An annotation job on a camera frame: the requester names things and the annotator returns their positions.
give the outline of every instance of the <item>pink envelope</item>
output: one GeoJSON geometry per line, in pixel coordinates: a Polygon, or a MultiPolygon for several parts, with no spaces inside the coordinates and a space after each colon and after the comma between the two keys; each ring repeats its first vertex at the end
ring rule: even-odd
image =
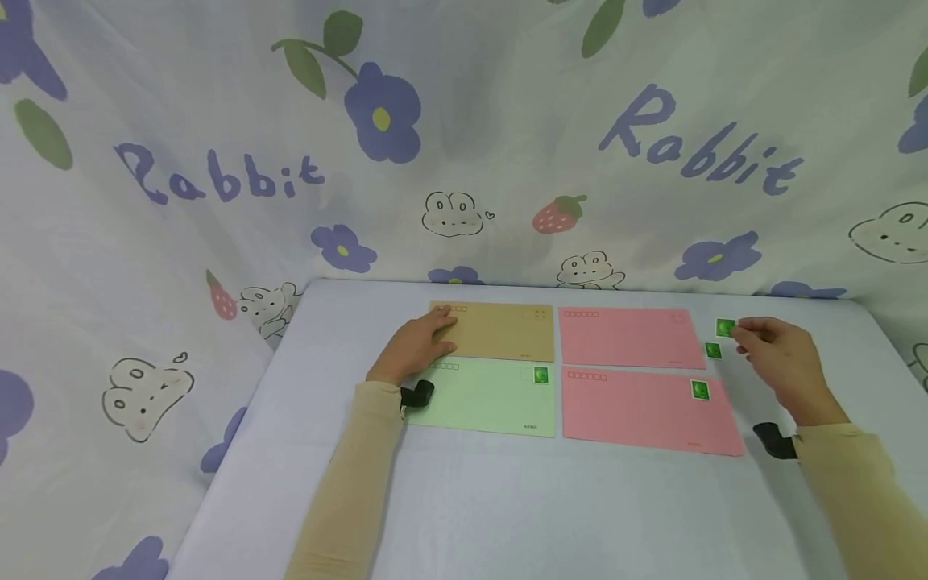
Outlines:
{"type": "Polygon", "coordinates": [[[561,392],[564,437],[569,439],[744,455],[728,397],[716,377],[563,367],[561,392]],[[708,388],[694,388],[691,380],[708,388]]]}
{"type": "Polygon", "coordinates": [[[566,365],[705,368],[702,346],[685,309],[558,309],[566,365]]]}

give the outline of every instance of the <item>white curtain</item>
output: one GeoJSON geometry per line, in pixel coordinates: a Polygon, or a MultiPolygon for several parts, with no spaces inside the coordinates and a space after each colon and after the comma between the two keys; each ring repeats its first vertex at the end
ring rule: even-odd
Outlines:
{"type": "Polygon", "coordinates": [[[926,46],[918,0],[0,0],[2,575],[161,577],[314,277],[852,299],[925,380],[926,46]]]}

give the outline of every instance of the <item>left hand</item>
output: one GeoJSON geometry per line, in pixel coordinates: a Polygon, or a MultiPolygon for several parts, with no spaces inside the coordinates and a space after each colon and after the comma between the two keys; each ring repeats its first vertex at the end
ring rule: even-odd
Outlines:
{"type": "Polygon", "coordinates": [[[379,380],[399,386],[407,376],[425,369],[439,356],[453,353],[455,344],[435,342],[432,336],[444,327],[458,322],[449,316],[451,306],[436,306],[427,315],[406,322],[387,342],[367,380],[379,380]]]}

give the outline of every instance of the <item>kraft envelope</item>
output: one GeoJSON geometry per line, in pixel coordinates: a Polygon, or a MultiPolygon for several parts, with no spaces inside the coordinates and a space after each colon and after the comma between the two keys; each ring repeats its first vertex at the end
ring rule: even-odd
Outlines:
{"type": "Polygon", "coordinates": [[[716,377],[564,367],[561,385],[569,439],[744,455],[716,377]]]}
{"type": "Polygon", "coordinates": [[[705,368],[688,310],[578,306],[560,315],[565,365],[705,368]]]}
{"type": "Polygon", "coordinates": [[[446,356],[419,373],[435,385],[429,406],[406,420],[470,431],[553,437],[557,415],[554,365],[446,356]]]}
{"type": "Polygon", "coordinates": [[[436,336],[458,346],[455,356],[554,362],[550,304],[432,302],[430,308],[444,304],[458,323],[436,336]]]}

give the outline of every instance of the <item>stem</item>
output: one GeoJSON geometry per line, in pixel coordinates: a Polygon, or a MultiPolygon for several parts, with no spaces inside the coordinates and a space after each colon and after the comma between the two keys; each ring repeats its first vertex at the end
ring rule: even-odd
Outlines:
{"type": "Polygon", "coordinates": [[[343,69],[348,71],[354,77],[354,79],[357,80],[357,72],[354,72],[354,69],[352,69],[351,66],[349,66],[347,62],[345,62],[341,58],[336,57],[335,55],[330,54],[324,46],[317,45],[316,43],[311,43],[309,41],[300,40],[299,38],[285,38],[283,40],[278,40],[277,42],[273,43],[271,45],[271,50],[277,50],[278,48],[281,48],[284,45],[284,43],[300,43],[306,48],[312,48],[313,50],[326,55],[327,57],[331,58],[332,60],[337,62],[339,65],[341,65],[343,69]]]}

